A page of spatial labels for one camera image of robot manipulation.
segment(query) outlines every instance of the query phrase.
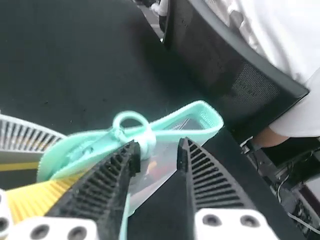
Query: cable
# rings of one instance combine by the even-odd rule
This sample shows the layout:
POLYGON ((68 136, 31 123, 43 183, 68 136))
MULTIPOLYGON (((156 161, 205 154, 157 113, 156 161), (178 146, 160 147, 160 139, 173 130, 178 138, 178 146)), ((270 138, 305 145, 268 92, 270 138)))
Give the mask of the cable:
POLYGON ((298 223, 302 224, 303 226, 305 226, 306 228, 310 229, 310 230, 313 231, 314 233, 320 235, 320 231, 317 230, 317 229, 315 229, 313 226, 309 225, 309 224, 306 223, 305 221, 302 221, 300 218, 292 215, 292 214, 289 213, 289 212, 288 212, 287 214, 288 214, 288 216, 289 216, 290 218, 292 218, 293 220, 295 220, 295 221, 297 221, 298 223))
POLYGON ((280 183, 280 185, 278 186, 277 190, 276 190, 276 197, 278 198, 279 203, 282 202, 281 198, 280 198, 280 189, 282 187, 282 185, 289 179, 291 172, 294 169, 294 163, 292 163, 291 165, 291 171, 288 173, 288 175, 284 178, 284 180, 280 183))

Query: screw hole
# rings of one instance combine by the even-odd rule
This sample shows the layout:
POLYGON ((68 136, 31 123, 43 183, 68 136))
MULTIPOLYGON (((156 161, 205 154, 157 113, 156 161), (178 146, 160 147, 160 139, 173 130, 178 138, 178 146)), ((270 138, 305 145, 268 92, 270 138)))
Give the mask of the screw hole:
POLYGON ((242 216, 240 219, 240 222, 243 226, 247 226, 250 228, 260 227, 259 221, 253 216, 249 216, 249 215, 242 216))
POLYGON ((31 232, 31 239, 32 240, 40 240, 44 239, 49 232, 49 226, 46 224, 39 225, 34 228, 31 232))
POLYGON ((205 215, 202 219, 202 222, 205 225, 209 225, 212 227, 217 227, 217 226, 222 225, 221 220, 216 215, 213 215, 213 214, 205 215))
POLYGON ((1 217, 0 218, 0 233, 5 231, 9 226, 9 222, 6 218, 1 217))
POLYGON ((68 234, 68 240, 84 240, 87 236, 87 230, 83 226, 73 228, 68 234))

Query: yellow fan blade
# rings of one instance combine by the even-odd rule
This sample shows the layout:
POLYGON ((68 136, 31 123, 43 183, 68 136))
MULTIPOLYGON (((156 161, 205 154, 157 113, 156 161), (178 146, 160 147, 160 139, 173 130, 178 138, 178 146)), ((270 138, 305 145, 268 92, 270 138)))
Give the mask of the yellow fan blade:
POLYGON ((83 173, 6 191, 14 224, 26 218, 45 215, 82 175, 83 173))

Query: mesh panel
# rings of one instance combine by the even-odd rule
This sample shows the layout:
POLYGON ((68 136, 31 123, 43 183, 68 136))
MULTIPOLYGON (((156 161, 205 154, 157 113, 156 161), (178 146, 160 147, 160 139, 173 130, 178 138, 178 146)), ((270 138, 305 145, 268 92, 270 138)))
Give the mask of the mesh panel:
POLYGON ((187 0, 170 4, 171 49, 199 76, 227 126, 247 122, 277 100, 280 89, 220 38, 187 0))

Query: person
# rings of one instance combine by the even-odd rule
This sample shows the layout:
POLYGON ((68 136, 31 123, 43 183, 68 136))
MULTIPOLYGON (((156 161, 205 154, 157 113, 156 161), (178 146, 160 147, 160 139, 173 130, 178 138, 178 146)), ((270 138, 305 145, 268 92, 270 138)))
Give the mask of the person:
MULTIPOLYGON (((258 54, 310 93, 253 138, 262 148, 289 138, 320 136, 318 0, 205 0, 258 54)), ((154 7, 164 15, 163 9, 154 7)))

